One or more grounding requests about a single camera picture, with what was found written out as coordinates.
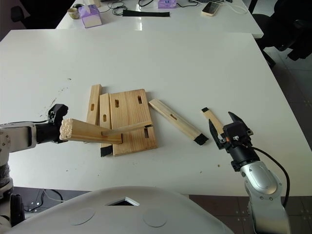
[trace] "white table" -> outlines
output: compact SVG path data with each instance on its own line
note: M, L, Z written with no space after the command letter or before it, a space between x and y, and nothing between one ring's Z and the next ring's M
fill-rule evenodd
M170 12L170 18L156 17L122 17L114 16L111 11L101 13L104 25L90 28L98 30L101 28L118 28L119 30L157 30L157 31L202 31L212 34L215 32L236 32L251 33L254 38L261 38L263 32L248 12L239 15L227 6L221 6L215 16L203 16L201 10L204 5L197 7L177 7L175 9L158 9L157 0L154 0L146 7L139 7L137 0L125 0L124 3L129 10L147 11L147 12ZM189 5L187 0L178 0L181 5ZM76 0L75 3L83 3L82 0ZM245 6L242 0L233 0L233 4ZM107 3L102 2L99 10L101 12L108 9ZM84 28L80 19L72 19L66 14L59 23L57 29Z
M291 195L312 195L312 152L250 34L21 30L3 39L0 54L1 123L43 120L54 99L68 105L66 118L86 120L91 85L100 83L108 93L144 88L148 99L164 101L210 138L199 146L151 110L159 148L100 158L95 143L37 145L10 155L16 186L146 185L184 194L247 195L200 113L208 106L223 124L231 122L227 111L245 120L254 146L288 171ZM260 157L285 184L279 168Z

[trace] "light wood piece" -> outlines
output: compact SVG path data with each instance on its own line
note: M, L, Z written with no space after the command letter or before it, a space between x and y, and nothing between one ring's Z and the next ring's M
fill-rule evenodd
M151 121L146 121L146 122L128 125L128 126L121 127L121 128L103 131L102 136L111 136L111 135L116 135L116 134L128 133L128 132L132 132L138 129L149 128L152 126L153 126L153 123Z
M102 94L99 96L99 125L100 127L110 130L111 127L111 109L109 103L109 94ZM101 157L113 153L113 146L109 143L101 143L100 145Z
M61 140L75 140L85 142L111 144L122 143L121 134L114 136L102 136L101 132L106 130L106 128L69 118L62 121L62 125L59 130L59 138Z
M217 119L217 117L212 113L210 109L207 107L203 108L202 113L206 117L206 119L210 119L211 122L213 123L216 131L221 135L223 134L223 124Z
M149 104L181 132L187 135L190 139L196 141L196 143L199 145L204 144L206 140L208 140L208 138L206 138L197 128L195 128L158 99L151 100Z
M112 129L151 122L144 89L110 94ZM122 134L122 144L113 145L114 155L124 155L157 148L154 128L138 129Z
M100 84L92 85L88 114L87 114L87 123L98 125L98 115L99 115L99 95L101 94L102 86Z

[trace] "smartphone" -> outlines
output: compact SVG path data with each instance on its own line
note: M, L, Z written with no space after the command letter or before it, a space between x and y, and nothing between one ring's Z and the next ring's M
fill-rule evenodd
M220 4L215 2L208 2L204 9L201 11L202 14L206 16L214 16L216 11L218 10Z

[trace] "tissue box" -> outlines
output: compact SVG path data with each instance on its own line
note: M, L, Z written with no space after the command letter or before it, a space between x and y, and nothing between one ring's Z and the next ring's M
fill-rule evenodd
M91 28L95 26L102 25L99 10L95 4L88 5L90 13L85 9L85 7L80 7L79 15L82 19L85 28Z
M175 8L176 0L159 0L158 8Z

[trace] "robotic arm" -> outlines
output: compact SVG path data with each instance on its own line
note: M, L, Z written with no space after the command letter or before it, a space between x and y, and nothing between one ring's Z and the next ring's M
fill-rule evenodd
M0 226L11 227L24 220L21 198L11 195L13 180L9 175L9 153L34 148L52 141L62 143L59 128L68 107L56 104L48 112L48 122L15 122L0 125Z
M221 139L209 120L210 132L218 148L225 149L233 159L231 165L245 180L250 197L249 213L257 234L290 234L288 216L281 204L282 183L254 151L250 136L253 135L244 121L229 112L233 123L223 127Z

